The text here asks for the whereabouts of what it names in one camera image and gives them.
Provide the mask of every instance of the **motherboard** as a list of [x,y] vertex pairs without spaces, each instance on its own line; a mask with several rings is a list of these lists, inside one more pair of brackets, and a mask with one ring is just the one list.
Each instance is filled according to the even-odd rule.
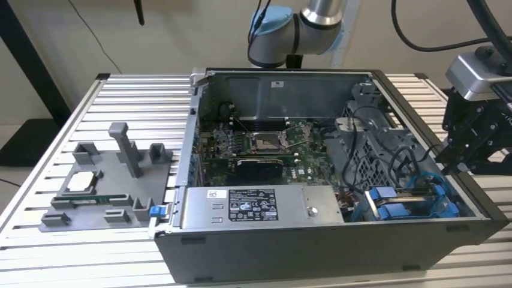
[[339,189],[324,144],[332,130],[311,118],[266,123],[232,118],[214,125],[202,132],[204,185],[307,183]]

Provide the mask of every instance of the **black cable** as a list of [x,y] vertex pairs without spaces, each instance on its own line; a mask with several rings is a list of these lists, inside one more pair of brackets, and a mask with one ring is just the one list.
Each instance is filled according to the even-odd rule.
[[428,156],[430,156],[430,153],[431,153],[431,151],[434,150],[434,148],[435,148],[436,146],[443,146],[443,145],[440,145],[440,144],[432,144],[432,145],[430,146],[430,148],[427,149],[427,151],[426,151],[426,153],[424,153],[422,159],[418,160],[418,162],[424,162],[424,161],[427,160],[427,158],[428,158]]
[[390,153],[390,155],[392,155],[395,153],[395,151],[388,147],[386,146],[386,144],[383,143],[382,139],[380,139],[380,134],[382,134],[383,131],[379,131],[378,132],[378,135],[375,135],[375,141],[378,142],[378,144],[380,145],[380,147],[384,149],[386,152]]
[[348,168],[350,168],[350,164],[352,162],[352,159],[354,159],[354,155],[355,155],[355,147],[358,145],[358,127],[355,125],[355,117],[356,117],[356,112],[359,110],[362,110],[363,108],[368,108],[368,109],[378,109],[379,111],[382,111],[378,107],[375,106],[362,106],[359,107],[358,109],[354,110],[354,112],[351,113],[351,117],[352,118],[352,130],[354,130],[354,136],[352,136],[352,145],[351,145],[351,150],[350,150],[350,157],[347,159],[347,162],[346,162],[346,165],[343,166],[343,169],[342,169],[342,180],[343,180],[343,183],[346,183],[346,185],[348,186],[348,188],[356,192],[358,194],[363,195],[364,191],[362,189],[359,189],[358,187],[355,187],[347,180],[347,171],[348,171]]
[[326,127],[336,127],[335,124],[330,124],[330,125],[324,125],[326,123],[328,123],[332,119],[336,119],[339,118],[340,114],[336,113],[332,117],[328,117],[327,119],[324,119],[323,121],[315,123],[315,127],[320,127],[320,128],[326,128]]
[[326,127],[320,129],[320,136],[324,137],[327,133],[335,132],[338,129],[336,127]]
[[15,182],[11,182],[10,180],[2,179],[2,178],[0,178],[0,182],[6,182],[6,183],[8,183],[16,187],[22,187],[22,185],[16,184]]
[[[248,58],[248,59],[251,59],[251,57],[250,57],[250,51],[251,51],[251,47],[252,47],[252,45],[254,45],[254,43],[255,43],[255,39],[256,39],[256,30],[258,30],[259,27],[262,26],[263,20],[264,20],[266,15],[267,15],[267,9],[268,9],[268,7],[270,7],[270,5],[271,5],[271,1],[272,1],[272,0],[268,0],[268,1],[267,1],[266,7],[263,8],[262,13],[260,13],[259,16],[258,16],[258,20],[256,20],[255,26],[251,27],[252,30],[254,30],[254,33],[252,33],[252,35],[251,35],[251,37],[250,37],[250,45],[247,46],[247,58]],[[258,14],[260,5],[262,5],[262,4],[259,3],[259,5],[258,5],[258,10],[256,10],[256,12],[255,12],[255,15]]]
[[490,6],[487,6],[486,0],[467,0],[467,3],[498,52],[508,64],[512,65],[512,43],[496,21]]
[[255,21],[256,21],[256,14],[258,14],[258,11],[262,7],[262,0],[258,1],[258,8],[256,8],[256,12],[254,14],[254,18],[251,20],[251,27],[250,27],[250,33],[247,33],[247,43],[251,43],[251,31],[254,30],[254,26],[255,26]]
[[404,35],[403,31],[402,31],[400,25],[399,25],[399,20],[398,20],[398,0],[391,0],[391,20],[394,22],[394,28],[395,28],[396,33],[399,34],[400,40],[404,42],[406,45],[408,45],[412,49],[415,49],[416,51],[420,51],[420,52],[447,51],[447,50],[463,48],[463,47],[467,47],[467,46],[471,46],[471,45],[476,45],[476,44],[482,44],[482,43],[486,43],[486,42],[491,41],[490,38],[480,38],[480,39],[464,41],[464,42],[460,42],[460,43],[455,43],[455,44],[444,45],[444,46],[439,46],[439,47],[422,47],[422,46],[418,46],[415,43],[411,42],[410,39],[407,39],[407,37],[406,37],[406,35]]
[[218,106],[218,120],[220,121],[222,118],[222,109],[226,104],[234,105],[234,102],[231,101],[222,101]]
[[392,179],[394,177],[391,177],[391,169],[392,169],[395,161],[396,161],[396,159],[398,159],[398,157],[403,151],[407,151],[410,153],[411,161],[414,163],[415,170],[416,170],[415,172],[418,174],[418,178],[420,178],[422,177],[422,170],[419,168],[415,152],[410,147],[402,147],[396,150],[396,152],[391,158],[391,161],[390,161],[390,167],[387,168],[387,174],[390,175],[390,178]]
[[76,12],[79,18],[82,19],[82,22],[86,24],[87,28],[90,29],[90,31],[91,31],[91,33],[92,33],[95,39],[96,39],[96,42],[98,42],[98,44],[99,44],[99,47],[102,48],[102,52],[103,52],[103,54],[107,56],[107,58],[108,58],[110,61],[112,62],[114,66],[116,67],[116,69],[118,69],[118,71],[119,71],[119,73],[123,74],[122,69],[119,69],[118,64],[114,62],[111,56],[107,54],[106,49],[103,48],[102,42],[99,41],[99,38],[98,38],[98,36],[96,36],[94,30],[91,29],[90,24],[87,24],[84,18],[82,17],[80,12],[79,12],[79,10],[78,10],[78,8],[76,8],[74,2],[72,2],[71,0],[67,0],[67,1],[70,2],[70,4],[71,4],[71,6],[72,6],[72,8],[74,8],[74,10],[75,10],[75,12]]

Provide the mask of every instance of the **white wall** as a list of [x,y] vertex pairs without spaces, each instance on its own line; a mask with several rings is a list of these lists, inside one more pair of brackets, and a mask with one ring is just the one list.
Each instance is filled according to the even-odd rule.
[[30,118],[50,117],[43,101],[0,39],[0,125],[18,125]]
[[[276,0],[298,11],[307,0]],[[11,0],[63,95],[78,104],[98,73],[116,73],[67,0]],[[74,0],[123,73],[187,74],[194,67],[248,67],[247,32],[256,0]],[[331,55],[304,67],[330,67]]]
[[[414,51],[400,41],[391,22],[391,0],[360,0],[359,15],[343,68],[378,68],[387,73],[426,73],[448,87],[446,71],[460,52]],[[504,31],[512,35],[512,1],[488,0]],[[486,37],[466,0],[399,0],[398,18],[404,34],[419,46],[442,46]]]

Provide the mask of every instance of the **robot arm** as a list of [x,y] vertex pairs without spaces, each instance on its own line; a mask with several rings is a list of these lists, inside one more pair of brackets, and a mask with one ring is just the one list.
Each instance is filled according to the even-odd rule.
[[322,54],[342,39],[342,0],[311,0],[299,14],[270,6],[256,19],[247,51],[255,67],[278,68],[288,55]]

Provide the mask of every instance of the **floor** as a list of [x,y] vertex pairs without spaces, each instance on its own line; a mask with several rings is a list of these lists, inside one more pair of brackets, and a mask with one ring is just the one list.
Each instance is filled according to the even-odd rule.
[[[0,125],[0,147],[4,146],[11,136],[15,134],[22,125]],[[30,167],[3,167],[0,166],[0,178],[18,184],[23,184],[32,168]],[[18,192],[18,187],[8,183],[0,182],[0,213],[11,202]]]

